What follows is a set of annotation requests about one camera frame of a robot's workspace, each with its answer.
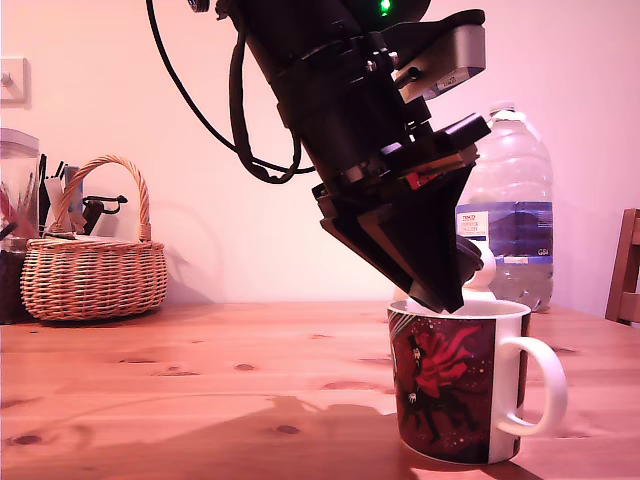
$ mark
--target blue label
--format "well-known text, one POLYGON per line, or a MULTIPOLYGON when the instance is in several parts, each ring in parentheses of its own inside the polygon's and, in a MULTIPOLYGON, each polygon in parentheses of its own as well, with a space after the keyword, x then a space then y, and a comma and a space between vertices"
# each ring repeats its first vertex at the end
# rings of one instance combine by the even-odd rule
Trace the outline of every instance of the blue label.
POLYGON ((488 225, 478 233, 460 232, 472 240, 489 238, 489 248, 496 257, 529 257, 527 263, 551 263, 553 256, 553 212, 551 202, 488 202, 459 205, 461 214, 487 212, 488 225))
POLYGON ((496 265, 551 265, 553 257, 496 257, 496 265))

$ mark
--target mug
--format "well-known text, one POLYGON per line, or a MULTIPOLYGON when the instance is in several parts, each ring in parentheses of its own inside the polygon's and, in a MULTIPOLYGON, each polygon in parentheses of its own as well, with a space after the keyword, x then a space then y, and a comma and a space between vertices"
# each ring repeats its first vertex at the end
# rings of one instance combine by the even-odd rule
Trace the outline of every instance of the mug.
POLYGON ((402 441, 453 463, 508 460, 520 437, 560 423, 567 380, 551 348, 528 337, 531 309, 501 300, 466 300, 439 314, 408 299, 388 308, 402 441), (536 424, 520 418, 527 353, 540 364, 545 410, 536 424))

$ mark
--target water bottle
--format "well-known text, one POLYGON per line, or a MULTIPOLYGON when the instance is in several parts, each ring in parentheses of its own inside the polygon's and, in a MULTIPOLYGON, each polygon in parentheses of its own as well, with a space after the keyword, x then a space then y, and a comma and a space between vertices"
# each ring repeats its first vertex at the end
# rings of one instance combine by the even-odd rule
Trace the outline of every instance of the water bottle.
POLYGON ((552 169, 538 132, 512 102, 491 107, 491 134, 456 209, 459 235, 487 242, 496 298, 547 308, 553 291, 552 169))

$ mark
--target red floral design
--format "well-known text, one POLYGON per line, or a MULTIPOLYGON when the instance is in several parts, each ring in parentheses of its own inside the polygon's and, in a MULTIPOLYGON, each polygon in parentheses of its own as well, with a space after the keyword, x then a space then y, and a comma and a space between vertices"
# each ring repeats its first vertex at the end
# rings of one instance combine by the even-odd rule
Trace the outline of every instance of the red floral design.
POLYGON ((422 368, 415 377, 418 386, 426 394, 440 398, 440 387, 452 385, 467 371, 465 360, 471 353, 465 348, 473 339, 468 337, 480 330, 480 327, 462 328, 453 339, 447 342, 442 333, 421 333, 416 336, 416 343, 424 350, 422 368))

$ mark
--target wooden chair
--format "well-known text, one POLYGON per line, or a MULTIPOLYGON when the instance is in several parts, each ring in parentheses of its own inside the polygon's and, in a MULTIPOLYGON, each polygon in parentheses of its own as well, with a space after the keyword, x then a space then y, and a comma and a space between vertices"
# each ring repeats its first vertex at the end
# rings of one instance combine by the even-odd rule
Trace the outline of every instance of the wooden chair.
POLYGON ((631 325, 640 322, 640 294, 636 293, 640 269, 640 210, 624 211, 616 262, 613 267, 605 317, 631 325))

